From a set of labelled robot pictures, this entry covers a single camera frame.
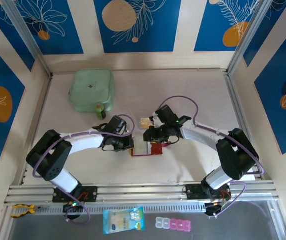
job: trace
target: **white cable tray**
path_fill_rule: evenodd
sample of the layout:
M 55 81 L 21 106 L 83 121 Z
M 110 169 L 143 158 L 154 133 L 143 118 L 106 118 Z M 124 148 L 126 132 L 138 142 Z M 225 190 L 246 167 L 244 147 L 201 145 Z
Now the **white cable tray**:
M 114 205 L 96 205 L 96 206 L 87 206 L 87 209 L 91 215 L 100 215 L 103 214 L 104 210 L 123 210 L 123 209 L 133 209 L 137 207 L 143 207 L 144 213 L 146 214 L 156 214 L 156 213 L 205 213 L 206 208 L 204 203 L 200 202 L 191 202 L 191 203 L 164 203 L 164 204 L 114 204 Z M 16 215 L 22 214 L 26 211 L 26 208 L 17 208 L 15 209 Z M 40 210 L 35 210 L 34 215 L 63 215 L 63 206 L 50 206 Z M 74 212 L 69 213 L 69 215 L 79 215 L 86 214 L 86 212 Z

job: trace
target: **white table surface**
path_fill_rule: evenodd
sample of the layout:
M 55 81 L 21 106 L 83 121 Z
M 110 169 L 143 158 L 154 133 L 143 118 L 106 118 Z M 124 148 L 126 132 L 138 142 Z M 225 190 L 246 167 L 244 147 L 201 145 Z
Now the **white table surface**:
M 221 71 L 146 70 L 115 71 L 113 74 L 115 104 L 105 120 L 99 120 L 95 113 L 74 110 L 68 95 L 73 74 L 54 75 L 35 141 L 51 129 L 58 133 L 83 132 L 108 123 L 112 116 L 119 114 L 130 115 L 139 123 L 140 118 L 150 117 L 163 100 L 174 95 L 184 95 L 198 103 L 196 120 L 200 123 L 222 130 L 239 127 Z M 195 114 L 195 106 L 186 99 L 171 99 L 168 105 L 178 117 Z M 133 136 L 143 137 L 143 133 L 136 128 Z M 131 157 L 128 151 L 88 149 L 71 155 L 65 164 L 65 168 L 83 184 L 198 182 L 218 166 L 220 160 L 216 151 L 184 139 L 163 148 L 163 155 L 159 156 Z M 28 166 L 25 185 L 50 184 L 33 178 L 32 171 Z M 253 176 L 245 178 L 254 180 Z

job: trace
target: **small green bottle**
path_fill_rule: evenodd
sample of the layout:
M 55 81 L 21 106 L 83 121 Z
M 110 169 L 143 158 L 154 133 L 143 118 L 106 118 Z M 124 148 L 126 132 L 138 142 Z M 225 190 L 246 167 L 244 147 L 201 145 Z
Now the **small green bottle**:
M 105 119 L 107 117 L 106 112 L 104 111 L 104 105 L 101 102 L 98 102 L 96 104 L 96 115 L 98 117 L 98 119 Z

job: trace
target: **green lid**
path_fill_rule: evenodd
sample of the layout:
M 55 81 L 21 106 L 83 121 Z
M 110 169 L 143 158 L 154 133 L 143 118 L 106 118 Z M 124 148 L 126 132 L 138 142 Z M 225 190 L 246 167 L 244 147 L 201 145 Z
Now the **green lid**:
M 104 103 L 109 98 L 110 81 L 110 70 L 79 70 L 74 74 L 69 99 L 75 104 Z

